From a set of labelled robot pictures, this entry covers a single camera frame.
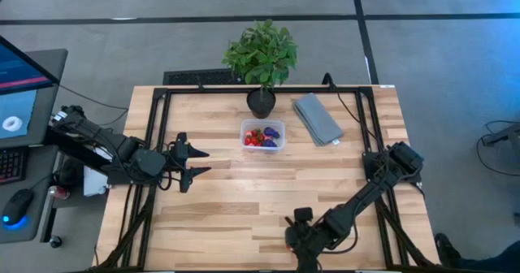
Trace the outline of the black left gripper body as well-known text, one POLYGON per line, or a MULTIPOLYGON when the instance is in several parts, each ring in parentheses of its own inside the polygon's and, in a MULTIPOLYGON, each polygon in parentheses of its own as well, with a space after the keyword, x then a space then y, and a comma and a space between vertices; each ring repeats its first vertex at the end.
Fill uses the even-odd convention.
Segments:
POLYGON ((189 158, 189 147, 187 144, 187 133, 180 132, 176 139, 167 145, 168 153, 172 162, 180 169, 180 192, 187 193, 191 184, 191 174, 186 167, 189 158))

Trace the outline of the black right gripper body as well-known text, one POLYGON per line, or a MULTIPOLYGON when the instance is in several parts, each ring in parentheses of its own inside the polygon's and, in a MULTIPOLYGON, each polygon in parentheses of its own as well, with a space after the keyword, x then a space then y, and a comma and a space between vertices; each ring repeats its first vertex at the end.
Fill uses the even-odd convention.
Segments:
POLYGON ((297 260, 300 258, 317 258, 324 249, 324 237, 318 229, 307 222, 295 222, 285 229, 286 234, 298 235, 297 260))

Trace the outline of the clear plastic tupperware container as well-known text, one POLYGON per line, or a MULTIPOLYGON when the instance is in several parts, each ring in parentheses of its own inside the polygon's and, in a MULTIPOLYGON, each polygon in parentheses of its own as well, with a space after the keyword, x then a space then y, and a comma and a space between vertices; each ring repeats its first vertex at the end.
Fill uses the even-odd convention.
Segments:
POLYGON ((285 124, 280 120, 272 120, 272 119, 246 119, 242 122, 240 126, 240 144, 244 150, 248 151, 258 151, 263 153, 279 153, 285 146, 285 124), (279 134, 279 139, 271 139, 276 144, 276 148, 272 147, 263 147, 261 146, 255 146, 253 143, 251 145, 245 145, 245 133, 247 131, 253 131, 253 130, 259 130, 259 135, 263 134, 263 130, 267 127, 275 129, 279 134))

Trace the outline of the black plant pot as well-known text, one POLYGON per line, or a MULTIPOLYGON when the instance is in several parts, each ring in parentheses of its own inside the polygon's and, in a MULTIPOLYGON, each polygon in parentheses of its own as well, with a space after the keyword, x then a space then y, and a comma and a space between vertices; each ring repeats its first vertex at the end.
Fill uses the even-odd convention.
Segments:
POLYGON ((247 105, 254 117, 265 119, 275 107, 275 94, 269 89, 254 89, 246 98, 247 105))

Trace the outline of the green leafy plant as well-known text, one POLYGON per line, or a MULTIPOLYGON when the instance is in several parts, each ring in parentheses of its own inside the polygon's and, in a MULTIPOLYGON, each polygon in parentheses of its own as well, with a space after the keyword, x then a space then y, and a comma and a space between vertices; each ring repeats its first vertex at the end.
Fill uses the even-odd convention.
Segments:
POLYGON ((278 28, 271 19, 255 21, 237 41, 228 42, 221 63, 239 74, 247 85, 273 89, 289 77, 297 65, 298 45, 286 27, 278 28))

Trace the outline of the grey folded cloth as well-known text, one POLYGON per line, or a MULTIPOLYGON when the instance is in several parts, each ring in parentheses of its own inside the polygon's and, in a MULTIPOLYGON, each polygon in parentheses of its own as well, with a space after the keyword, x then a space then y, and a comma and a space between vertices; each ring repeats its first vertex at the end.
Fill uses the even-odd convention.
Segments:
POLYGON ((308 93, 296 100, 292 107, 317 146, 328 145, 344 135, 314 93, 308 93))

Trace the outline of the red and silver can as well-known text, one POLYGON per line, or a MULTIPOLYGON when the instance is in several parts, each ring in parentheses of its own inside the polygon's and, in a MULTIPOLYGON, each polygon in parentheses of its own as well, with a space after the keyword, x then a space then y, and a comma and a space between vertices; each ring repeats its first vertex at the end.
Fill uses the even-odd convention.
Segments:
POLYGON ((58 186, 58 185, 50 186, 48 189, 48 194, 51 197, 57 198, 60 200, 67 200, 71 196, 71 193, 69 190, 67 190, 66 188, 63 188, 61 186, 58 186))

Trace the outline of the person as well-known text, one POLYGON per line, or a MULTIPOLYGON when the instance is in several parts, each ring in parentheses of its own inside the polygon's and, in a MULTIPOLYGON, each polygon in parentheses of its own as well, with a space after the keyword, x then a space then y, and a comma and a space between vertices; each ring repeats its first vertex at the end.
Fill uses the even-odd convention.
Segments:
POLYGON ((495 257, 475 260, 463 258, 445 234, 438 233, 434 239, 440 261, 446 267, 474 271, 520 273, 520 240, 508 246, 495 257))

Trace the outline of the black keyboard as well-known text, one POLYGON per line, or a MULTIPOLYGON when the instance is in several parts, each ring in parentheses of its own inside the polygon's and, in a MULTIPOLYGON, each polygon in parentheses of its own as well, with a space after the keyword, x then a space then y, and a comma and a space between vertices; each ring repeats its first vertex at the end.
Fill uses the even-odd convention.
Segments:
POLYGON ((0 150, 0 185, 24 180, 28 147, 0 150))

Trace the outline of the black computer mouse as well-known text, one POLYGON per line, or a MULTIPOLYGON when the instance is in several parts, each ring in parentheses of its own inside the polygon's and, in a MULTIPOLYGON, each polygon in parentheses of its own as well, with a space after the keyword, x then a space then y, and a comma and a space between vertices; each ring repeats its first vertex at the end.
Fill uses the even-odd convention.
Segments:
POLYGON ((28 188, 17 191, 6 203, 2 212, 2 223, 8 227, 21 223, 33 201, 33 191, 28 188))

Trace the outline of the computer monitor blue screen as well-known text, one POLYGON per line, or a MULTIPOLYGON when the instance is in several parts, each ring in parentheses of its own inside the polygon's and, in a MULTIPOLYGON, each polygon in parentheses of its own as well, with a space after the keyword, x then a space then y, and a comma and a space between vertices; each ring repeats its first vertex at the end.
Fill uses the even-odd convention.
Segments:
POLYGON ((0 36, 0 140, 39 143, 59 78, 0 36))

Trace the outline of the dark equipment stand base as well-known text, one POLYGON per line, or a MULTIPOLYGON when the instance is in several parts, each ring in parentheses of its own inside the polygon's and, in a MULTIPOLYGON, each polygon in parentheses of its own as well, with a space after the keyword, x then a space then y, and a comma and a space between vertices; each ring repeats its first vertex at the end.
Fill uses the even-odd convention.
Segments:
POLYGON ((513 123, 507 128, 489 134, 483 139, 483 145, 493 146, 499 141, 508 141, 514 153, 520 156, 520 123, 513 123))

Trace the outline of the black aluminium table frame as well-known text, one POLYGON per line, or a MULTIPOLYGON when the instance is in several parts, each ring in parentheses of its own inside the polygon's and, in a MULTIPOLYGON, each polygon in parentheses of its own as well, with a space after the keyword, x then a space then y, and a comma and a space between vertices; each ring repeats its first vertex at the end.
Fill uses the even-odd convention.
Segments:
MULTIPOLYGON (((322 267, 320 254, 337 254, 337 246, 344 241, 355 226, 356 217, 370 205, 375 206, 382 242, 383 258, 387 270, 402 273, 436 272, 440 266, 429 261, 401 226, 395 193, 401 181, 415 177, 422 168, 422 158, 406 143, 399 142, 385 146, 380 130, 373 89, 369 86, 336 86, 332 82, 323 86, 309 87, 204 87, 198 88, 156 88, 153 91, 149 118, 142 149, 149 151, 153 141, 155 151, 167 153, 167 160, 173 159, 172 144, 165 144, 167 121, 173 96, 179 94, 257 93, 260 101, 275 100, 281 94, 289 93, 351 93, 357 106, 357 121, 365 151, 362 154, 367 184, 353 200, 330 209, 315 224, 299 231, 294 222, 289 224, 292 232, 289 241, 296 241, 291 251, 298 257, 297 273, 318 273, 322 267)), ((149 183, 135 180, 134 198, 125 202, 121 240, 107 259, 89 268, 89 273, 135 273, 143 270, 150 240, 152 209, 155 195, 160 188, 158 180, 149 183)))

